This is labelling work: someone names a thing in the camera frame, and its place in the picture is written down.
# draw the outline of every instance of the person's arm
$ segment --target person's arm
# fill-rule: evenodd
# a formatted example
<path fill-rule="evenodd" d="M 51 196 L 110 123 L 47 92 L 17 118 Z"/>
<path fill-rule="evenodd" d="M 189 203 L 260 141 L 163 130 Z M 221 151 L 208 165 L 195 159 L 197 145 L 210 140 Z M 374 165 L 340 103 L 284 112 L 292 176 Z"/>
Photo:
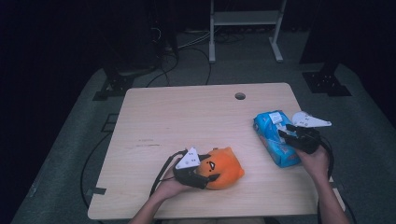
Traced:
<path fill-rule="evenodd" d="M 322 146 L 312 154 L 296 149 L 305 170 L 312 177 L 319 197 L 320 215 L 323 224 L 349 223 L 340 203 L 335 196 L 327 177 L 329 156 Z"/>
<path fill-rule="evenodd" d="M 175 197 L 180 192 L 191 189 L 189 186 L 180 184 L 174 178 L 173 166 L 171 166 L 163 176 L 163 181 L 154 191 L 151 197 L 140 208 L 136 215 L 128 224 L 149 224 L 154 218 L 155 213 L 167 199 Z"/>

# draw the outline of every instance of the hand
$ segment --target hand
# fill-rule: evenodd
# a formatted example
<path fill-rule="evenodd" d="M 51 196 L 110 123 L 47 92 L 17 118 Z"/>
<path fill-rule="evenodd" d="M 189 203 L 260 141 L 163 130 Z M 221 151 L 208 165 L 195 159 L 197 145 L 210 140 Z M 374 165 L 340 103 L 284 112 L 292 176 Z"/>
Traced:
<path fill-rule="evenodd" d="M 329 155 L 323 146 L 319 146 L 318 149 L 312 153 L 307 154 L 298 148 L 295 148 L 297 155 L 300 157 L 301 162 L 305 170 L 314 180 L 326 180 L 327 170 L 329 168 Z"/>
<path fill-rule="evenodd" d="M 179 193 L 192 189 L 190 186 L 182 185 L 177 180 L 175 180 L 175 175 L 173 169 L 175 165 L 179 162 L 177 160 L 166 172 L 163 176 L 163 181 L 161 181 L 158 188 L 154 191 L 154 194 L 158 195 L 162 199 L 166 200 L 172 197 L 175 197 Z"/>

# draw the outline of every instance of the forearm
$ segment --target forearm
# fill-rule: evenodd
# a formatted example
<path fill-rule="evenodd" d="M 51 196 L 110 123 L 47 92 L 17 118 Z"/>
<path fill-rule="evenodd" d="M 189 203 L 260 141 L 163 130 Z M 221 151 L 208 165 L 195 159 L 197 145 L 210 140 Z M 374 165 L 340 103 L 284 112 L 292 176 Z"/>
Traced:
<path fill-rule="evenodd" d="M 332 186 L 327 179 L 314 180 L 319 197 L 320 216 L 323 224 L 349 223 Z"/>
<path fill-rule="evenodd" d="M 155 193 L 146 201 L 142 208 L 132 218 L 128 224 L 149 224 L 154 218 L 155 213 L 165 201 L 164 198 Z"/>

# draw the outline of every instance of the table hole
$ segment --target table hole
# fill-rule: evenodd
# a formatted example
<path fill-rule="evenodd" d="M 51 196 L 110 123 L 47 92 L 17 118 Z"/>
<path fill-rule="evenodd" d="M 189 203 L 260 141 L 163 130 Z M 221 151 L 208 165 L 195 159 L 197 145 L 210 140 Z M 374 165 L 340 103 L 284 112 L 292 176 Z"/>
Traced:
<path fill-rule="evenodd" d="M 235 94 L 235 98 L 236 98 L 237 100 L 245 100 L 245 98 L 247 98 L 247 97 L 246 97 L 246 95 L 245 95 L 244 93 L 242 93 L 242 92 L 237 92 L 237 93 Z"/>

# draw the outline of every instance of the blue tissue package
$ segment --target blue tissue package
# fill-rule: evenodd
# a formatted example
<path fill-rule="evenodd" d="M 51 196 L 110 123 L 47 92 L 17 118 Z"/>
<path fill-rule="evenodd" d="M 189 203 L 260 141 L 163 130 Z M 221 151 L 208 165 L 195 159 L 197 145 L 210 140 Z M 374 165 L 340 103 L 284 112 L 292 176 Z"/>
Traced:
<path fill-rule="evenodd" d="M 253 124 L 253 128 L 264 143 L 275 164 L 281 168 L 300 163 L 300 158 L 294 148 L 287 145 L 277 133 L 277 130 L 280 129 L 288 134 L 293 134 L 286 130 L 286 124 L 291 124 L 291 121 L 281 110 L 259 114 L 254 119 Z"/>

